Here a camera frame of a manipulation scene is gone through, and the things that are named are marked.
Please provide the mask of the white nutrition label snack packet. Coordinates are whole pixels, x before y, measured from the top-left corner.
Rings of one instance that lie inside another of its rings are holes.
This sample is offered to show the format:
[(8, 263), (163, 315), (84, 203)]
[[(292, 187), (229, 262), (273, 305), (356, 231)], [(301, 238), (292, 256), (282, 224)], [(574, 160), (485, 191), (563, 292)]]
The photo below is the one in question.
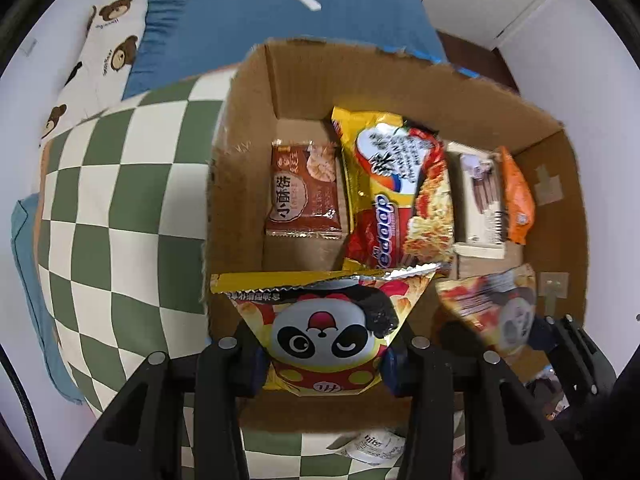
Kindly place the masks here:
[(405, 445), (406, 439), (393, 431), (375, 429), (338, 437), (328, 449), (369, 466), (388, 466), (401, 458)]

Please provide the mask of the yellow panda snack bag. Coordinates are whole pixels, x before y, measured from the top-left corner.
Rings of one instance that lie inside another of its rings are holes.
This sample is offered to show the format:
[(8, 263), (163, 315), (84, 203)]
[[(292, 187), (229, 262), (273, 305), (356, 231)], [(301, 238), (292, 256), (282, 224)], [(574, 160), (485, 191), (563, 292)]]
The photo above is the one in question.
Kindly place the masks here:
[(266, 389), (356, 396), (380, 382), (386, 350), (438, 270), (226, 273), (209, 287), (268, 353)]

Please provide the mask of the orange panda snack bag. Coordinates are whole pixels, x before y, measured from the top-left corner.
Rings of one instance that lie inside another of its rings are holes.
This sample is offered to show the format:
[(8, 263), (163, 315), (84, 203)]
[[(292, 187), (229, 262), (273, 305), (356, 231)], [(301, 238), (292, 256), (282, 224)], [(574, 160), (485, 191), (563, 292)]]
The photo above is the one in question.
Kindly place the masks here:
[(436, 284), (440, 303), (500, 356), (526, 346), (536, 314), (536, 275), (528, 263), (502, 273)]

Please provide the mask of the white chocolate stick box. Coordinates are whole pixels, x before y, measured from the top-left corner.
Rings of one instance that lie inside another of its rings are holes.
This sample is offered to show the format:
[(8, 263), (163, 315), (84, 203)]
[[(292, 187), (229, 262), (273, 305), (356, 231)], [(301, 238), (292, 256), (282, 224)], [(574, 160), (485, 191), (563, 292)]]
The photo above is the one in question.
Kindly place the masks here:
[(501, 260), (506, 256), (503, 192), (497, 156), (446, 141), (454, 202), (454, 252), (458, 256)]

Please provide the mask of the yellow red instant noodle pack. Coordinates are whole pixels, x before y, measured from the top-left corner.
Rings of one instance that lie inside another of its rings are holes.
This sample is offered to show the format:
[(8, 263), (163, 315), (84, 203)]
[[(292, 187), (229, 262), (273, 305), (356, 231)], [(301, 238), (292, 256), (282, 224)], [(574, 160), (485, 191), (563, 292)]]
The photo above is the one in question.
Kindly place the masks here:
[(344, 269), (450, 263), (452, 204), (445, 147), (436, 133), (386, 112), (332, 110), (349, 213)]

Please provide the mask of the orange snack packet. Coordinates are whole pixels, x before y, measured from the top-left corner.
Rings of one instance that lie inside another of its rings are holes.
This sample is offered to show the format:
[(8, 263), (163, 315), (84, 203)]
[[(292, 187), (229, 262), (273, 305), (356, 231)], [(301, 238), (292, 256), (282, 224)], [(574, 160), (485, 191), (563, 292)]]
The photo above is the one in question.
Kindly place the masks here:
[(503, 194), (508, 214), (508, 239), (519, 245), (526, 244), (526, 236), (535, 222), (535, 201), (529, 186), (510, 152), (499, 148)]

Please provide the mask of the brown biscuit packet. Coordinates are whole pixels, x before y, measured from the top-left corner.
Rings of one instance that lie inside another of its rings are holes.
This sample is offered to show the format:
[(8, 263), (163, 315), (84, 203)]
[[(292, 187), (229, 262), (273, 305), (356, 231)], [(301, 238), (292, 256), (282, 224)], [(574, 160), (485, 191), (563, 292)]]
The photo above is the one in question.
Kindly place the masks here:
[(273, 144), (269, 236), (322, 237), (342, 232), (333, 143)]

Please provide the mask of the green white checkered blanket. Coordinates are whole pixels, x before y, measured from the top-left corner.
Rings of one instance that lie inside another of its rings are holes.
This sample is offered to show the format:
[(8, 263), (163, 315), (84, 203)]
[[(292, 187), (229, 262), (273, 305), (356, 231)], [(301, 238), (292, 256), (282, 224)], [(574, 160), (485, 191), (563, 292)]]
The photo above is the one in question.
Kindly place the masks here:
[(42, 148), (40, 287), (58, 350), (104, 417), (153, 352), (183, 358), (242, 318), (216, 273), (341, 269), (348, 231), (273, 236), (272, 154), (341, 180), (332, 110), (273, 108), (264, 70), (210, 72), (135, 93), (52, 131)]

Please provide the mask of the brown cardboard box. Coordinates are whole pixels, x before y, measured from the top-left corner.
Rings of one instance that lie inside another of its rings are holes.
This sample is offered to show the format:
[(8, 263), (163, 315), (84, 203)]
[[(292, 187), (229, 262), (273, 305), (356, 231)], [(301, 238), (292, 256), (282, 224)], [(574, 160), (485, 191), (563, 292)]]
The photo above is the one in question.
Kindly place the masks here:
[[(494, 153), (502, 192), (500, 146), (520, 167), (536, 209), (526, 244), (515, 244), (506, 235), (508, 214), (503, 194), (506, 256), (490, 260), (454, 252), (450, 263), (432, 262), (439, 270), (402, 326), (407, 324), (415, 335), (446, 342), (454, 351), (470, 344), (490, 349), (440, 303), (436, 284), (502, 273), (525, 263), (536, 275), (535, 316), (544, 313), (542, 281), (552, 274), (561, 275), (568, 283), (556, 308), (558, 313), (584, 316), (586, 213), (572, 144), (552, 116), (498, 84), (465, 76), (448, 64), (370, 47), (310, 40), (269, 41), (250, 52), (237, 72), (252, 74), (258, 70), (269, 74), (273, 108), (282, 118), (315, 115), (324, 106), (399, 115), (436, 133), (444, 146), (446, 141), (454, 141)], [(349, 235), (344, 169), (337, 188), (342, 228)], [(525, 346), (506, 362), (519, 378), (528, 379), (544, 367), (546, 360), (540, 352)], [(239, 402), (240, 424), (245, 429), (270, 432), (393, 427), (408, 419), (409, 403), (409, 398), (396, 398), (384, 385), (381, 366), (380, 382), (356, 396), (296, 396), (284, 390), (268, 390), (264, 384), (253, 399)]]

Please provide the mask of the blue pillow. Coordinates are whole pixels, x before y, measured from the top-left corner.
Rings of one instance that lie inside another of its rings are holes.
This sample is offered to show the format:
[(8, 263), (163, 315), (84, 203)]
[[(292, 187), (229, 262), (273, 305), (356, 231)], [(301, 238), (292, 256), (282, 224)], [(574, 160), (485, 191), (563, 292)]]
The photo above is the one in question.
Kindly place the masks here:
[(420, 0), (148, 0), (124, 96), (242, 62), (270, 38), (358, 42), (446, 58)]

